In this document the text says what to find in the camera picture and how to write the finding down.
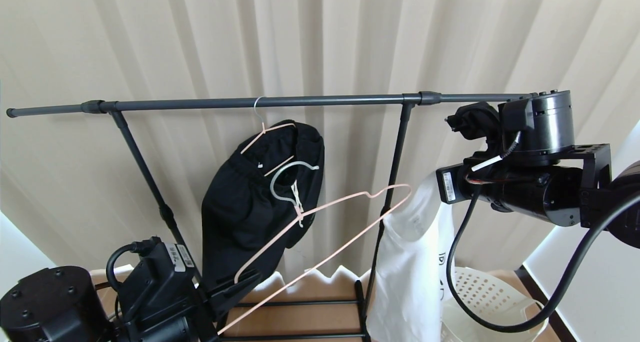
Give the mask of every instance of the laundry basket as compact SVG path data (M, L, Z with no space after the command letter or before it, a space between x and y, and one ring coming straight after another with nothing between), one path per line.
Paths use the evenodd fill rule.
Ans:
M503 280L484 272L455 268L455 290L467 307L482 319L503 326L527 320L525 309L538 301L522 295ZM522 333L499 333L483 328L458 306L455 299L443 304L442 342L530 342L547 327L547 320Z

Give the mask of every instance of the black baseboard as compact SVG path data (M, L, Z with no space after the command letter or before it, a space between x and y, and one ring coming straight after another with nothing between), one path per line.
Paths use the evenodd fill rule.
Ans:
M531 278L531 275L527 271L524 266L521 266L518 270L515 271L519 280L522 282L522 285L526 288L526 291L531 295L531 297L537 301L540 301L542 304L547 304L549 300L542 293L538 284ZM562 342L577 342L574 336L569 332L569 329L565 325L565 322L562 321L560 315L557 312L554 312L553 315L549 318L549 325L553 328L553 331L558 336L560 341Z

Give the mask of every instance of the wooden floor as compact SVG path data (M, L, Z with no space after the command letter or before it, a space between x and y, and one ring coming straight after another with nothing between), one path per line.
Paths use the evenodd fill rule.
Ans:
M509 283L524 295L529 295L524 285L513 271L494 271L492 275ZM272 301L311 301L318 299L354 299L354 281L356 276L338 270L332 278L325 278L320 274L310 274L296 284L295 288L283 292ZM101 276L94 277L94 283L104 282ZM366 287L368 278L363 278ZM257 303L271 294L283 284L281 279L274 279L269 286L259 291L253 291L243 302ZM106 313L114 311L115 294L110 288L98 292ZM537 313L537 308L527 311L529 317ZM241 315L247 309L234 308L229 315L229 321ZM246 319L230 328L224 335L231 336L267 336L292 335L303 333L358 333L359 320L355 305L324 305L324 306L295 306L260 308ZM335 342L362 342L360 338L343 338ZM293 340L293 342L308 342L308 340ZM560 342L551 326L540 335L535 342Z

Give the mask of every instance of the white sticker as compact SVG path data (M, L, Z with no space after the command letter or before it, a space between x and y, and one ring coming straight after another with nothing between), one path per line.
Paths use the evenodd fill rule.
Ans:
M180 257L180 253L178 252L178 248L175 244L164 244L166 247L166 251L169 253L169 257L171 257L171 262L173 262L173 270L176 272L184 272L187 271L185 268L185 263L183 259Z
M194 261L192 260L192 257L189 256L189 251L187 251L187 248L183 245L176 245L178 246L178 251L180 251L180 256L182 256L182 259L184 260L184 264L187 265L187 267L196 267L196 265L194 265Z
M453 190L453 180L451 179L451 173L443 173L442 180L444 181L444 189L446 191L446 200L448 202L456 199L456 192Z

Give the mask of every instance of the clothing rack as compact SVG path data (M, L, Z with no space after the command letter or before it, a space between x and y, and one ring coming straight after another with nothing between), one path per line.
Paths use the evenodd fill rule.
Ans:
M398 126L397 139L395 140L395 149L393 151L393 161L391 162L391 172L389 174L389 185L396 183L398 176L398 168L400 166L400 157L402 155L405 136L407 135L407 126L411 111L416 106L428 106L441 102L476 102L489 101L498 102L508 99L522 98L528 94L440 94L439 92L421 91L409 94L378 94L378 95L353 95L353 96L298 96L298 97L263 97L260 99L260 107L293 107L293 106L338 106L338 105L401 105L400 124ZM192 108L238 108L253 107L255 98L221 98L221 99L173 99L173 100L148 100L148 101L103 101L92 100L77 105L60 105L47 107L30 107L30 108L9 108L6 113L9 117L19 117L28 115L49 115L49 114L67 114L73 112L84 112L87 114L110 114L118 126L126 145L135 159L135 163L139 167L146 184L151 189L151 193L155 198L160 216L171 231L173 237L178 244L188 246L183 239L178 224L174 219L174 213L169 205L167 205L156 185L156 182L149 171L149 167L145 162L136 141L131 134L127 121L122 112L135 110L185 110ZM384 199L384 205L380 214L391 208L391 200L393 198L393 189L387 190ZM328 333L328 334L308 334L308 335L284 335L284 336L240 336L225 337L220 336L222 342L243 342L243 341L273 341L273 340L306 340L306 339L329 339L329 338L361 338L363 342L371 342L371 338L367 333L366 319L367 310L371 301L371 292L376 276L376 263L378 259L378 247L384 233L384 224L379 224L377 233L377 241L373 261L371 263L370 278L366 289L366 295L362 288L362 283L356 281L354 284L356 299L354 300L331 300L331 301L294 301L286 303L266 303L264 306L308 306L320 304L356 304L358 307L358 316L360 331L358 333ZM201 274L198 269L195 272L195 278L198 282L201 280ZM237 307L251 307L254 304L240 303ZM226 324L226 317L220 322L218 329Z

